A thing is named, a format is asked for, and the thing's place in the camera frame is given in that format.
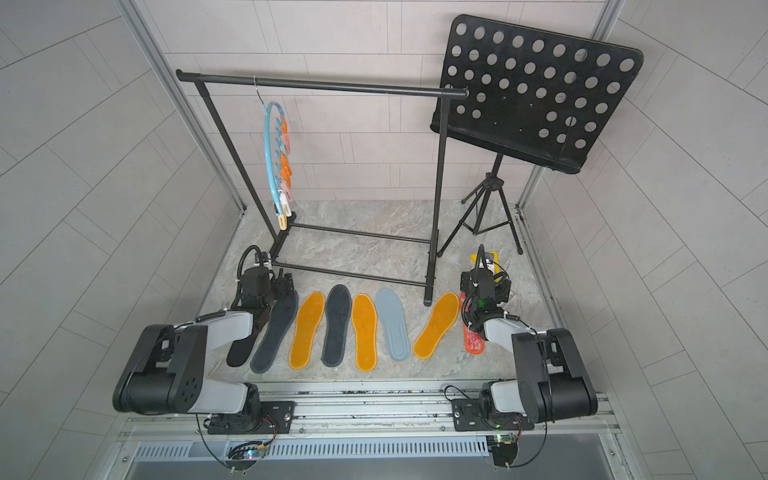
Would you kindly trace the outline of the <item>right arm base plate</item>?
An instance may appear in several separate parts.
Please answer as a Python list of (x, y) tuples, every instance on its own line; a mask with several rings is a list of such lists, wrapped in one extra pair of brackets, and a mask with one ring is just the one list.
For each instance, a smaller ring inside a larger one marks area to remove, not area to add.
[(521, 413), (491, 411), (481, 400), (456, 398), (450, 401), (457, 432), (518, 432), (534, 430), (534, 423)]

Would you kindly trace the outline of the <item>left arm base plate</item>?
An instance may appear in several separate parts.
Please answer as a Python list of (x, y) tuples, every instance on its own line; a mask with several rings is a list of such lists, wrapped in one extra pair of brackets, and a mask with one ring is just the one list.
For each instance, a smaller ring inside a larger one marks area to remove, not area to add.
[(295, 407), (292, 401), (263, 402), (258, 409), (247, 405), (238, 414), (213, 414), (203, 427), (211, 435), (288, 434)]

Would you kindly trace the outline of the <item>light blue insole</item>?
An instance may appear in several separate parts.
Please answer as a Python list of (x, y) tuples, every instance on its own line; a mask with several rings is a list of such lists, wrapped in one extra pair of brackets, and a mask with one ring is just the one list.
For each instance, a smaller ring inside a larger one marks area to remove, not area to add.
[(411, 345), (405, 325), (405, 310), (399, 296), (389, 288), (380, 288), (374, 305), (381, 322), (388, 354), (396, 362), (407, 359)]

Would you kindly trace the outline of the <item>blue multi-clip hanger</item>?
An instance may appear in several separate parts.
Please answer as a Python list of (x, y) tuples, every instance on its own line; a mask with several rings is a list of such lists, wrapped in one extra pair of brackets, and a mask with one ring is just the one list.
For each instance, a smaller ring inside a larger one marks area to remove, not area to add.
[[(253, 84), (258, 92), (256, 78), (253, 78)], [(266, 103), (259, 92), (257, 96), (264, 110), (263, 146), (267, 181), (279, 228), (281, 231), (286, 231), (289, 220), (293, 216), (291, 208), (293, 172), (289, 162), (291, 143), (288, 123), (280, 103), (274, 101)]]

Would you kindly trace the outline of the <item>dark grey shoe insole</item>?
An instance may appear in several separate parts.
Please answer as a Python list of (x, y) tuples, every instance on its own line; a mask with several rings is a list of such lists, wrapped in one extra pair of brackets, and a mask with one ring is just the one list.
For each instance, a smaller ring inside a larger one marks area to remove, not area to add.
[(280, 345), (296, 318), (298, 302), (299, 294), (293, 291), (274, 303), (266, 332), (250, 363), (252, 372), (264, 373), (272, 366)]

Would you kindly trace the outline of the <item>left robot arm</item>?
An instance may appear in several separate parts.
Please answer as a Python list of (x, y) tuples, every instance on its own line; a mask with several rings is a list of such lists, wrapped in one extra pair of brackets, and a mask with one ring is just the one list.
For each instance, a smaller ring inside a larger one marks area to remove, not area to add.
[(291, 298), (295, 288), (292, 275), (273, 271), (269, 255), (256, 245), (243, 252), (236, 278), (235, 299), (228, 309), (142, 331), (113, 392), (116, 411), (261, 420), (257, 387), (206, 377), (206, 356), (228, 346), (227, 365), (243, 365), (276, 315), (277, 302)]

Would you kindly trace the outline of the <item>black garment rack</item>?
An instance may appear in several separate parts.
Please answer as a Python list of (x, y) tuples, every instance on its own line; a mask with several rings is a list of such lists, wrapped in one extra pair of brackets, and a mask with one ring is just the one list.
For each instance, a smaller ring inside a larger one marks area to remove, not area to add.
[[(292, 157), (299, 159), (301, 167), (301, 182), (295, 189), (299, 197), (304, 199), (307, 192), (328, 190), (337, 193), (349, 190), (368, 199), (376, 193), (391, 189), (392, 167), (383, 162), (357, 163), (346, 162), (345, 158), (354, 153), (352, 142), (353, 126), (360, 127), (360, 134), (371, 135), (375, 120), (381, 108), (389, 105), (394, 97), (433, 98), (437, 106), (443, 107), (459, 100), (464, 100), (469, 93), (461, 88), (430, 88), (403, 85), (383, 85), (374, 83), (353, 83), (339, 81), (317, 81), (303, 79), (268, 78), (245, 75), (205, 74), (176, 70), (178, 81), (191, 83), (202, 98), (211, 120), (221, 136), (230, 157), (235, 163), (240, 177), (246, 185), (252, 200), (258, 208), (262, 220), (272, 238), (270, 254), (275, 265), (282, 267), (284, 261), (280, 254), (290, 232), (294, 229), (309, 228), (305, 217), (293, 213), (289, 220), (288, 229), (281, 231), (275, 215), (274, 204), (270, 194), (272, 208), (266, 208), (261, 201), (257, 189), (249, 175), (248, 169), (233, 143), (230, 131), (223, 122), (218, 108), (209, 92), (209, 85), (237, 85), (253, 90), (256, 97), (263, 89), (289, 90), (296, 99), (327, 100), (328, 110), (318, 118), (325, 125), (323, 132), (311, 132), (302, 129), (298, 133), (289, 133)], [(253, 78), (258, 83), (258, 92), (254, 87)], [(300, 109), (297, 106), (285, 108), (282, 101), (270, 100), (282, 105), (287, 123), (300, 119)]]

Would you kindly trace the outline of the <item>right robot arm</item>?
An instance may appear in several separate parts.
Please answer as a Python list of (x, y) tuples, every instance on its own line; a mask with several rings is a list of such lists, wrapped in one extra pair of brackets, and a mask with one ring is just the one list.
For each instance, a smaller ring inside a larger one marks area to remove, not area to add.
[(505, 310), (510, 277), (483, 246), (478, 247), (472, 268), (461, 274), (460, 291), (465, 329), (514, 357), (513, 380), (483, 386), (480, 411), (486, 422), (497, 425), (501, 419), (522, 415), (542, 423), (597, 412), (597, 394), (571, 332), (538, 331)]

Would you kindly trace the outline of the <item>orange yellow shoe insole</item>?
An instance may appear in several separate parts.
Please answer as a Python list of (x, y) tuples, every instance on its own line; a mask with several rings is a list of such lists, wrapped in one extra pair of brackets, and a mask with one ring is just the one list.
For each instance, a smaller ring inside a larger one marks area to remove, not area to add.
[(324, 315), (325, 297), (312, 292), (300, 306), (296, 317), (296, 331), (289, 354), (289, 366), (293, 370), (305, 368), (311, 357), (316, 330)]

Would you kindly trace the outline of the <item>black shoe insole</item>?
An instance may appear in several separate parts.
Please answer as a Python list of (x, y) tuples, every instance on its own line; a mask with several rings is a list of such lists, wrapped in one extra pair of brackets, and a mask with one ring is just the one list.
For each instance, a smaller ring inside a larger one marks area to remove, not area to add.
[(234, 341), (229, 349), (226, 364), (233, 368), (244, 365), (252, 354), (257, 338), (268, 329), (268, 325), (265, 324), (261, 327), (254, 328), (249, 336)]

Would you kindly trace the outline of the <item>orange rim insole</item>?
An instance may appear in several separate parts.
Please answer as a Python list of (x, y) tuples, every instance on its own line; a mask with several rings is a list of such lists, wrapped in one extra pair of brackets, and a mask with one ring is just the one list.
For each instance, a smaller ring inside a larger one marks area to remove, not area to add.
[(464, 291), (460, 292), (460, 318), (462, 320), (463, 324), (463, 339), (464, 339), (464, 346), (467, 352), (473, 354), (473, 355), (479, 355), (484, 351), (485, 348), (485, 342), (483, 338), (471, 331), (465, 322), (465, 305), (466, 305), (466, 293)]

